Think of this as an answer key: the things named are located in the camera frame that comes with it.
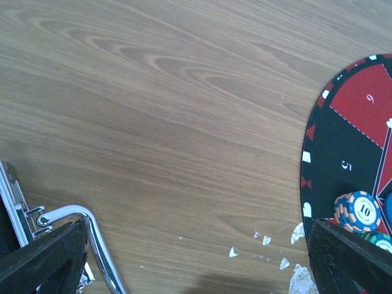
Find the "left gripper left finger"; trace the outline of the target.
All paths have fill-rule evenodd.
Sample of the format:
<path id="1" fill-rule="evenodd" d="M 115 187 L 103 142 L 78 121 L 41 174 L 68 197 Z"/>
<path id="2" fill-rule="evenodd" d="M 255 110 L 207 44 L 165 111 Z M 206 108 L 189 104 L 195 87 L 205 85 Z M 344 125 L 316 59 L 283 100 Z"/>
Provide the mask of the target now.
<path id="1" fill-rule="evenodd" d="M 68 222 L 1 259 L 1 293 L 76 293 L 87 259 L 85 222 Z"/>

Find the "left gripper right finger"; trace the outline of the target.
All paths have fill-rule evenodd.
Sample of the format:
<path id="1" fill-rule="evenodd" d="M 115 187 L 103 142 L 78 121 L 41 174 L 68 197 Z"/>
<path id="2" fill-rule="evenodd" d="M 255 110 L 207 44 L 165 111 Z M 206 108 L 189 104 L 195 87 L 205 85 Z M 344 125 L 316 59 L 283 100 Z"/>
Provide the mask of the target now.
<path id="1" fill-rule="evenodd" d="M 391 293 L 391 253 L 334 225 L 315 220 L 307 239 L 319 293 Z"/>

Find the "teal chips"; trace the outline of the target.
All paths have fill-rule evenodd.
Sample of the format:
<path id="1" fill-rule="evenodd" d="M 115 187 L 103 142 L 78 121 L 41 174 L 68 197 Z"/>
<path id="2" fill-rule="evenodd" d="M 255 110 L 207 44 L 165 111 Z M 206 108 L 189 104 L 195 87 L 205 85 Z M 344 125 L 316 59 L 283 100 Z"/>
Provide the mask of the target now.
<path id="1" fill-rule="evenodd" d="M 382 248 L 389 253 L 392 253 L 392 242 L 390 236 L 377 231 L 359 233 L 358 236 L 362 239 L 369 241 L 372 244 L 375 244 L 377 247 Z"/>

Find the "purple chips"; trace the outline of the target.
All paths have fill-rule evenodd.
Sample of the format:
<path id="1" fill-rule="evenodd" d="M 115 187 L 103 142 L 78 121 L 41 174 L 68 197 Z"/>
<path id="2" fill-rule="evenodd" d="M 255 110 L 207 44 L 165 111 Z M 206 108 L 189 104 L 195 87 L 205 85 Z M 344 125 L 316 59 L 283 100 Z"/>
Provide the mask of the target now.
<path id="1" fill-rule="evenodd" d="M 339 196 L 333 205 L 334 218 L 352 233 L 376 231 L 381 223 L 381 210 L 372 195 L 356 191 Z"/>

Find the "blue small blind button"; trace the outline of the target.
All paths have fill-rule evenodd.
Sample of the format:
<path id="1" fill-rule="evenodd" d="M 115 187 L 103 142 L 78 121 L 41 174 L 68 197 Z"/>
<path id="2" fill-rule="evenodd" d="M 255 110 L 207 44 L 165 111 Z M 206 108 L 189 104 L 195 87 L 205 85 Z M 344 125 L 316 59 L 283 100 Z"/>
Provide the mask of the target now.
<path id="1" fill-rule="evenodd" d="M 389 224 L 392 224 L 392 192 L 384 199 L 383 211 Z"/>

